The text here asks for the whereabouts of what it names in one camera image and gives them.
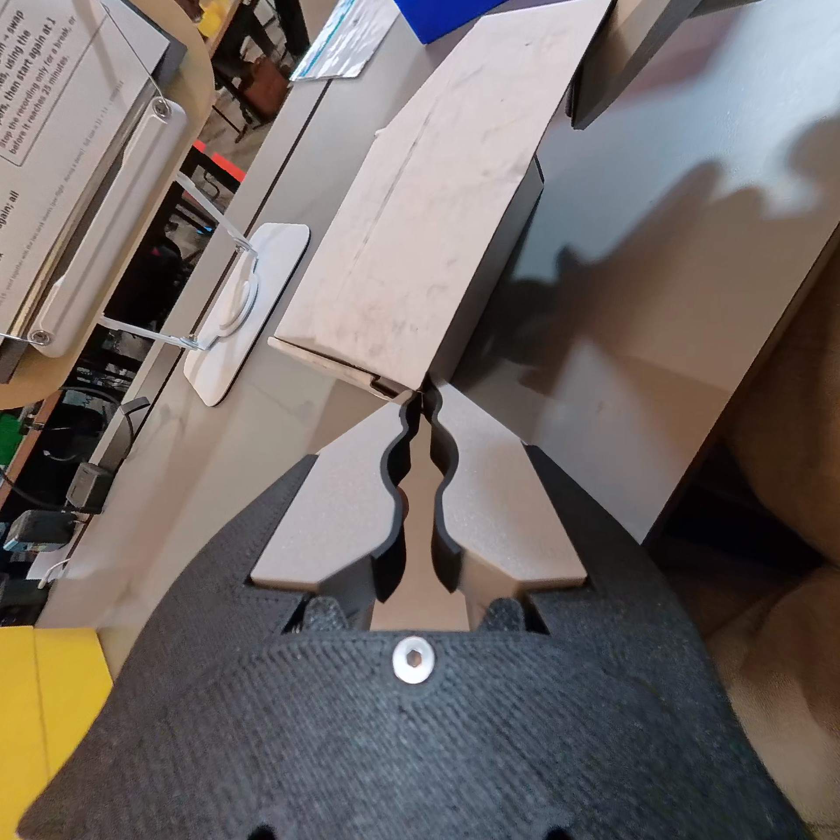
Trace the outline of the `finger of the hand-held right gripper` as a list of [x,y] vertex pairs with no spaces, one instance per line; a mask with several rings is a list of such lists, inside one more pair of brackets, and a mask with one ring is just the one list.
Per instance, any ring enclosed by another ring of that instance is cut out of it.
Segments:
[[628,88],[700,1],[615,1],[575,72],[574,130],[590,126]]

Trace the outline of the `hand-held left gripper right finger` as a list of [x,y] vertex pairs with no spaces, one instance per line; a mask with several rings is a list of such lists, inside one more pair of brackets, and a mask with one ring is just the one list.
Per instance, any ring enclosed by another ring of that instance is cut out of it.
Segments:
[[444,381],[423,400],[442,475],[432,559],[449,592],[524,594],[583,585],[587,573],[520,437]]

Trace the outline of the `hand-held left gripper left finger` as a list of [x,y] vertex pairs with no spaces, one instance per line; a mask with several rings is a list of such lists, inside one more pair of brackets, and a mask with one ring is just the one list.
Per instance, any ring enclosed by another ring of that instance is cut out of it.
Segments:
[[322,448],[250,573],[257,586],[386,601],[406,566],[405,505],[420,401],[384,404]]

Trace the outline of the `white cardboard box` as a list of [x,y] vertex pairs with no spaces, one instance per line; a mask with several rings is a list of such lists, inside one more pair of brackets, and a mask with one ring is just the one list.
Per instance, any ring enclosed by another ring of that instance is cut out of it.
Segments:
[[479,18],[375,135],[269,345],[385,400],[449,381],[539,201],[536,152],[610,6]]

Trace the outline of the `black desk device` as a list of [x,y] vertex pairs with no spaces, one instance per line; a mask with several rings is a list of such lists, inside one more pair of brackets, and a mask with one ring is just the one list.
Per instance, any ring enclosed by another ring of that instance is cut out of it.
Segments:
[[77,517],[71,512],[26,511],[10,524],[3,549],[10,553],[56,551],[68,545],[76,529]]

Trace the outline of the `blue plastic bin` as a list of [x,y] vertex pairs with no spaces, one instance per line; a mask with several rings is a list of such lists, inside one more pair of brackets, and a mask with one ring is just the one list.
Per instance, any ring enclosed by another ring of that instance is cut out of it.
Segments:
[[487,14],[506,1],[394,1],[425,46]]

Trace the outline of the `laminated paper sheet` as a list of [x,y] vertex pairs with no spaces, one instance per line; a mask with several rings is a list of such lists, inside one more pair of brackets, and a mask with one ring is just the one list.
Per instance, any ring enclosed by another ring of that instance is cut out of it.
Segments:
[[357,78],[399,14],[393,1],[338,2],[290,81]]

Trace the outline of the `brown leather bag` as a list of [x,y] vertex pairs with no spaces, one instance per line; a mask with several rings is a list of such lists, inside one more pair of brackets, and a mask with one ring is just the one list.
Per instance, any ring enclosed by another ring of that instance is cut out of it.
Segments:
[[245,99],[265,121],[277,117],[288,87],[288,79],[267,56],[259,57],[250,65],[248,78],[243,83]]

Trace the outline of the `printed instruction sheet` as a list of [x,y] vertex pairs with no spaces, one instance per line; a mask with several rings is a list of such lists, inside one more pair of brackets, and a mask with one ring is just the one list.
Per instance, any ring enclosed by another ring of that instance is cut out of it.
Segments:
[[2,335],[171,47],[124,2],[2,2]]

